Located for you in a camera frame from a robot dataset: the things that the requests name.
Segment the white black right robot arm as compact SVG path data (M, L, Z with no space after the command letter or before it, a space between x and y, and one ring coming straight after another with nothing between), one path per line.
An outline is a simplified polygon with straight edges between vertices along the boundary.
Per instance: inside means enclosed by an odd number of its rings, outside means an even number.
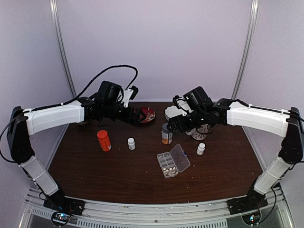
M253 106L236 99L221 98L212 102L201 86L182 97L175 96L173 105L165 109L168 128L184 133L202 125L243 126L282 137L281 149L267 169L257 177L253 190L244 198L246 209L254 209L265 195L294 165L304 157L303 119L297 108L277 110Z

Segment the clear plastic pill organizer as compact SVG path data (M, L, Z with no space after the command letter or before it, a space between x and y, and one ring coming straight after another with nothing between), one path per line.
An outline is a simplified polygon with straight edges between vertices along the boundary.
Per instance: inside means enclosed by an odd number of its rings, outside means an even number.
M156 158L166 179L175 177L190 167L190 161L180 144L176 144L169 152L158 154Z

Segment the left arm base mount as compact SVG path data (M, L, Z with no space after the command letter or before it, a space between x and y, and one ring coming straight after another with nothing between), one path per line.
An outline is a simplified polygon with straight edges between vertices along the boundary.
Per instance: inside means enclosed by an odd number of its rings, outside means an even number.
M81 216L83 214L85 202L83 200L66 197L64 197L62 201L57 202L49 196L46 196L43 206L54 210L51 215L51 222L57 227L62 227L67 225L73 216Z

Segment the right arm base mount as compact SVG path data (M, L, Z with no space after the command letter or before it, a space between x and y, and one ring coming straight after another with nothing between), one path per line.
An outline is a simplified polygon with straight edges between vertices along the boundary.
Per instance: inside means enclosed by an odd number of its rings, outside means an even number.
M227 201L230 215L241 214L246 225L258 225L262 220L261 208L268 205L265 198L255 199L248 196L233 198Z

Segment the orange pill bottle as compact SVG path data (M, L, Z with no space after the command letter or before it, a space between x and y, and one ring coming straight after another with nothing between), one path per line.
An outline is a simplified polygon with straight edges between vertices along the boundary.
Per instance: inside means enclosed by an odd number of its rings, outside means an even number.
M111 150L112 145L110 142L108 132L106 130L100 130L97 132L96 135L101 149L104 152L109 152Z

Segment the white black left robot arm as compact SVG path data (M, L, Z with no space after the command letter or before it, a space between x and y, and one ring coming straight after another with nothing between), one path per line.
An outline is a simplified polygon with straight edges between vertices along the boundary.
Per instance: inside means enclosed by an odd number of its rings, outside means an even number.
M13 108L10 122L2 133L7 135L11 159L6 162L19 165L45 194L46 199L58 211L68 207L63 190L41 164L31 147L29 137L54 127L89 121L102 122L104 118L120 120L136 125L146 118L140 108L129 106L138 88L130 82L126 89L120 85L103 81L96 93L83 97L83 91L75 98L33 109Z

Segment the small white pill bottle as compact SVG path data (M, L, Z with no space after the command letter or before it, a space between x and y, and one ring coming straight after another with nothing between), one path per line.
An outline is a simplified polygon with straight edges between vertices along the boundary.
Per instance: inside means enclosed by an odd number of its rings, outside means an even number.
M128 142L129 150L134 150L136 147L134 138L128 138L127 142Z

